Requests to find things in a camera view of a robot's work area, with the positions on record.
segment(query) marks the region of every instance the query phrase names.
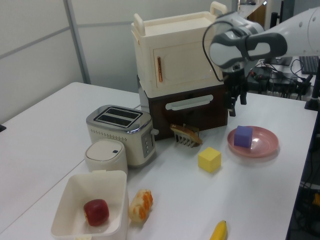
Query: yellow cube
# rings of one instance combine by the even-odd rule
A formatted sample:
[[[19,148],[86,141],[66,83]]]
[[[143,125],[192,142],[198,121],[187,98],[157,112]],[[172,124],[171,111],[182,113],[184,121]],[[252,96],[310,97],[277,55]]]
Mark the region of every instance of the yellow cube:
[[[221,166],[221,152],[208,147],[198,154],[198,166],[209,173]]]

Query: cabinet door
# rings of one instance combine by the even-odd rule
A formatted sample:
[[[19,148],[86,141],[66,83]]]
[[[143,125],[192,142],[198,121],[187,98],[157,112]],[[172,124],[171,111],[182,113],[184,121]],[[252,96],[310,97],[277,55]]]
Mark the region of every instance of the cabinet door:
[[[206,41],[207,51],[209,45],[210,41]],[[216,81],[202,42],[157,48],[153,50],[153,56],[158,89]],[[215,70],[219,75],[220,69],[215,66]]]

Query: silver toaster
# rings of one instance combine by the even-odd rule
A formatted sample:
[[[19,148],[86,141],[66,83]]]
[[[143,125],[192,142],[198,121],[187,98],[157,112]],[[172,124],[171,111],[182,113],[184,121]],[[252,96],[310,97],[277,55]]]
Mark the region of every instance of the silver toaster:
[[[140,167],[155,153],[155,137],[151,115],[127,107],[105,105],[86,118],[91,142],[114,139],[123,143],[127,164]]]

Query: pink plate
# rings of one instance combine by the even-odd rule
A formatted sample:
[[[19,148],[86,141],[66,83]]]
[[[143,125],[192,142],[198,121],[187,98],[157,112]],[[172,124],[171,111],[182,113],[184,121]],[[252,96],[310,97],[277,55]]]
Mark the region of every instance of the pink plate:
[[[237,129],[233,129],[229,133],[227,141],[229,147],[234,152],[250,158],[261,158],[271,155],[277,150],[279,140],[273,132],[258,126],[248,127],[253,129],[251,148],[235,146],[235,133]]]

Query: white container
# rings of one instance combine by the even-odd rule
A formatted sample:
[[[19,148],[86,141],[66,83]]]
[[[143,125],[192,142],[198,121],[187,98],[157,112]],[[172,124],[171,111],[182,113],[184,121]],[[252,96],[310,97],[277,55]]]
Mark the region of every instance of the white container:
[[[120,141],[100,139],[85,151],[84,159],[91,172],[121,170],[128,174],[126,148]]]
[[[202,47],[205,30],[218,16],[216,10],[227,13],[225,5],[214,1],[210,12],[147,21],[134,15],[131,32],[137,72],[148,98],[223,84],[217,81]],[[213,32],[208,31],[207,54],[212,38]],[[217,66],[215,70],[221,79],[222,72]]]
[[[103,199],[109,219],[100,226],[86,222],[83,207]],[[127,175],[123,171],[76,174],[68,180],[57,208],[51,234],[57,240],[125,240],[128,227]]]

